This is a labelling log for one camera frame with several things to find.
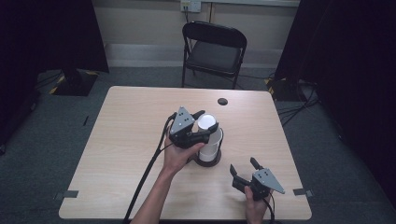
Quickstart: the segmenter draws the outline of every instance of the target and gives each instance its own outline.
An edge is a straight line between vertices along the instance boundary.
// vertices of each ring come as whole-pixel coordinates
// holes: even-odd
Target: black curtain
[[[0,0],[0,146],[29,110],[37,75],[65,64],[108,72],[91,0]]]
[[[313,6],[320,13],[311,17]],[[394,1],[302,0],[276,69],[277,79],[318,83],[319,99],[344,141],[365,161],[394,207],[395,11]]]

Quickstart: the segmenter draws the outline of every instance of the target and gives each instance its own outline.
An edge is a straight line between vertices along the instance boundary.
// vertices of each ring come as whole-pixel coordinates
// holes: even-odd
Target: black folding chair
[[[208,74],[233,78],[235,89],[243,62],[247,39],[232,27],[205,21],[192,21],[183,26],[184,60],[181,87],[186,68]]]

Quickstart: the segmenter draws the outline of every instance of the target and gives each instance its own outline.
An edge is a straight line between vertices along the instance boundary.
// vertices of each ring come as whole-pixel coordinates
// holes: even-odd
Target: table surface
[[[219,98],[226,98],[228,104],[219,105]],[[238,175],[250,180],[255,171],[250,157],[270,168],[286,191],[274,192],[276,219],[311,218],[306,197],[293,193],[303,186],[268,92],[142,87],[108,91],[68,188],[77,190],[78,196],[64,198],[60,217],[123,219],[166,119],[181,105],[192,114],[205,110],[217,118],[224,131],[222,157],[210,168],[192,161],[175,176],[161,219],[245,219],[245,195],[232,187],[229,170],[232,163]],[[131,218],[162,165],[163,153],[140,191]]]

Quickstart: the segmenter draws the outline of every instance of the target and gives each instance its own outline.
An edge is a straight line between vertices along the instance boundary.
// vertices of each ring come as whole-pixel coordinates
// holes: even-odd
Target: hand
[[[246,217],[247,224],[261,224],[264,218],[265,210],[267,210],[267,205],[262,200],[254,201],[253,192],[249,186],[245,186],[245,195],[247,197],[246,204]]]
[[[169,139],[169,134],[166,135],[166,139],[164,142],[164,146],[167,147],[172,144],[172,141]],[[178,171],[180,171],[187,162],[187,159],[191,157],[193,154],[196,154],[199,149],[201,149],[205,144],[198,143],[190,148],[180,148],[175,145],[171,145],[167,147],[163,160],[163,170],[169,172],[170,175],[175,175]]]

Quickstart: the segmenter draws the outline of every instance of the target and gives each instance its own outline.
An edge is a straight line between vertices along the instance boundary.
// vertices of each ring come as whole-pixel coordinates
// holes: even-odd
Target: wall
[[[92,2],[105,43],[168,46],[183,43],[181,29],[186,18],[179,11],[179,1]],[[233,26],[247,36],[249,49],[283,49],[296,10],[297,7],[203,2],[202,12],[189,13],[189,19]]]

